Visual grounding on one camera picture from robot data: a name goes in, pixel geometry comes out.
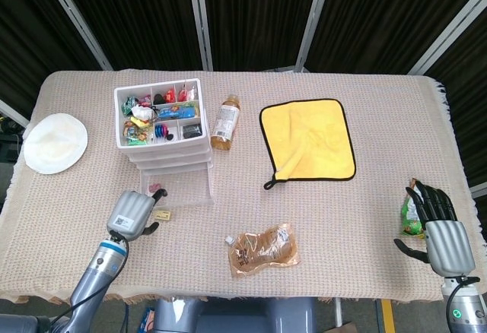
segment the yellow microfiber cloth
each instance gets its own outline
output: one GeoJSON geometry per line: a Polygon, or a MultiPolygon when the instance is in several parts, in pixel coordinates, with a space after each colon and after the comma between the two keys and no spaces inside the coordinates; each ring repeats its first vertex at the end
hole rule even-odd
{"type": "Polygon", "coordinates": [[[348,180],[355,157],[342,104],[333,99],[291,101],[267,106],[260,127],[277,182],[348,180]]]}

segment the beige tablecloth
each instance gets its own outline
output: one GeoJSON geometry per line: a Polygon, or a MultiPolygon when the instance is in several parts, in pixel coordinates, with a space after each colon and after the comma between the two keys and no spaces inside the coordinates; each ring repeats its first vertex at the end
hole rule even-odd
{"type": "MultiPolygon", "coordinates": [[[[465,223],[487,291],[485,247],[446,106],[424,77],[279,73],[64,71],[44,82],[31,125],[69,113],[88,130],[88,148],[70,169],[40,175],[21,155],[0,217],[0,297],[67,299],[98,243],[119,195],[138,190],[139,173],[115,143],[113,89],[200,78],[212,127],[228,94],[242,112],[229,152],[215,151],[214,207],[175,210],[152,236],[131,243],[110,294],[345,297],[439,300],[442,279],[393,243],[412,177],[442,188],[465,223]],[[357,173],[346,182],[288,182],[263,189],[272,166],[259,111],[289,100],[336,98],[344,109],[357,173]],[[224,238],[294,226],[301,263],[233,279],[224,238]]],[[[424,241],[405,237],[413,248],[424,241]]]]}

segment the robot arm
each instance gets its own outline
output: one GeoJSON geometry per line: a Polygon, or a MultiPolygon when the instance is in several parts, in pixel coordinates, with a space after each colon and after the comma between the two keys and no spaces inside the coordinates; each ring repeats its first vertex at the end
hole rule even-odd
{"type": "Polygon", "coordinates": [[[98,246],[71,296],[71,307],[55,319],[0,315],[0,332],[88,333],[105,293],[129,257],[129,241],[152,234],[158,223],[145,227],[155,203],[167,196],[159,189],[152,197],[124,192],[107,223],[110,237],[98,246]],[[65,315],[72,312],[70,319],[65,315]]]}
{"type": "Polygon", "coordinates": [[[447,302],[446,319],[453,333],[486,332],[487,308],[482,295],[473,286],[478,277],[468,277],[475,269],[465,227],[457,220],[450,198],[441,190],[416,182],[421,196],[406,188],[415,203],[425,231],[427,252],[408,248],[395,239],[397,247],[409,257],[431,264],[434,272],[444,278],[441,287],[447,302]]]}

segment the white paper plate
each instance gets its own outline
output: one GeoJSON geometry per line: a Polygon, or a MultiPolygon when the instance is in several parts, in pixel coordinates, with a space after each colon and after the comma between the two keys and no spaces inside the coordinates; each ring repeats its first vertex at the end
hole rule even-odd
{"type": "Polygon", "coordinates": [[[46,175],[62,172],[81,158],[87,145],[82,122],[69,114],[49,115],[30,131],[24,143],[25,163],[46,175]]]}

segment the bottle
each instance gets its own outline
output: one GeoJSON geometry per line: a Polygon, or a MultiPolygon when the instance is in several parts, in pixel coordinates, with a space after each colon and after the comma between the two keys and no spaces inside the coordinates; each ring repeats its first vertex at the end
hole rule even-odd
{"type": "Polygon", "coordinates": [[[212,147],[229,151],[234,138],[240,114],[240,100],[237,95],[228,96],[221,105],[212,134],[212,147]]]}

